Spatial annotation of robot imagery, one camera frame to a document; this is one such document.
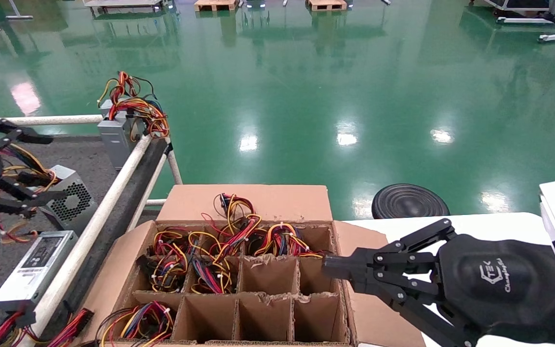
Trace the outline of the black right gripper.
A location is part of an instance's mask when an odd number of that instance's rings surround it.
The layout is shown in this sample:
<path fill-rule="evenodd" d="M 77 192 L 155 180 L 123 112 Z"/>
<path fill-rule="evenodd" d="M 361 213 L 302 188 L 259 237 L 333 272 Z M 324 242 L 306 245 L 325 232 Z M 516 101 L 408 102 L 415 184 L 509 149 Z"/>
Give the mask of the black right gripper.
<path fill-rule="evenodd" d="M 439 241 L 447 243 L 437 256 L 423 252 Z M 397 275 L 427 274 L 437 264 L 444 293 L 435 283 Z M 441 219 L 379 249 L 327 255 L 322 270 L 357 294 L 379 298 L 441 347 L 475 347 L 487 334 L 555 344 L 555 253 L 548 245 L 455 237 L 451 220 Z"/>

